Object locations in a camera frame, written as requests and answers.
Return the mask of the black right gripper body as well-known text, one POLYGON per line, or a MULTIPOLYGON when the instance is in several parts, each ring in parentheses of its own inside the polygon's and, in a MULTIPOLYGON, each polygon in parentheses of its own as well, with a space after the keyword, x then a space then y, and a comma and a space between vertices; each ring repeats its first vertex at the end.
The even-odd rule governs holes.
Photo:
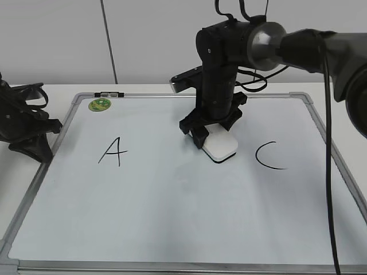
POLYGON ((224 21, 197 33, 202 85, 196 89, 195 108, 179 123, 184 134, 192 128, 220 123, 246 103, 244 93, 235 93, 234 88, 239 67, 250 66, 247 39, 253 29, 248 22, 224 21))

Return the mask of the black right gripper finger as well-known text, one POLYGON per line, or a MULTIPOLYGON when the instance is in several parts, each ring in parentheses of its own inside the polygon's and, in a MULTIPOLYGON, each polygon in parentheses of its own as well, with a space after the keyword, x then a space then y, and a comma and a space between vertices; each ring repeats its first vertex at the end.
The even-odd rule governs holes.
POLYGON ((193 138, 193 142, 198 149, 201 149, 204 146, 206 138, 209 136, 209 131, 205 126, 200 126, 197 128, 192 128, 190 133, 193 138))
POLYGON ((225 120, 220 122, 220 125, 227 131, 230 131, 234 123, 237 122, 238 119, 242 117, 242 115, 242 111, 240 109, 236 109, 225 120))

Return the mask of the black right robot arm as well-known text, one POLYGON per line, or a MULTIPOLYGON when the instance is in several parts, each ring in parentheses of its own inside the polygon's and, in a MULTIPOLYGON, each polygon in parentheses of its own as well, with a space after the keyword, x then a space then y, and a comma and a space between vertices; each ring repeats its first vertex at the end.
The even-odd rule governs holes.
POLYGON ((180 90, 196 90, 195 108, 179 123, 198 148, 207 126, 230 129, 247 97, 235 92, 238 73, 270 71, 278 65, 320 73, 333 83, 333 96, 346 103, 357 131, 366 135, 366 34, 303 29, 287 33, 276 22, 224 21, 196 35, 201 66, 172 79, 180 90))

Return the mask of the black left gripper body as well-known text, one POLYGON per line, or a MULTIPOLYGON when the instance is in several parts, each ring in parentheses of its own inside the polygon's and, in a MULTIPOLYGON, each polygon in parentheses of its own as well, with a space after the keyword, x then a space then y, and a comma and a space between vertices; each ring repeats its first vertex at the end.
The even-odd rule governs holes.
POLYGON ((25 138, 38 120, 49 119, 44 111, 49 98, 43 83, 11 87, 1 80, 1 140, 12 143, 25 138))

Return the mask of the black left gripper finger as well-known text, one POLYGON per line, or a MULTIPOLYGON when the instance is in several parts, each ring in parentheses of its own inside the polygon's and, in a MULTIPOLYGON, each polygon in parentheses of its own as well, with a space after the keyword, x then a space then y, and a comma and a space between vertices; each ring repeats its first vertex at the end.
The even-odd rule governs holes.
POLYGON ((47 133, 53 133, 53 134, 59 134, 62 130, 62 123, 59 121, 59 119, 48 119, 46 121, 46 132, 47 133))
POLYGON ((20 142, 11 143, 9 150, 24 154, 40 163, 48 163, 53 158, 45 133, 20 142))

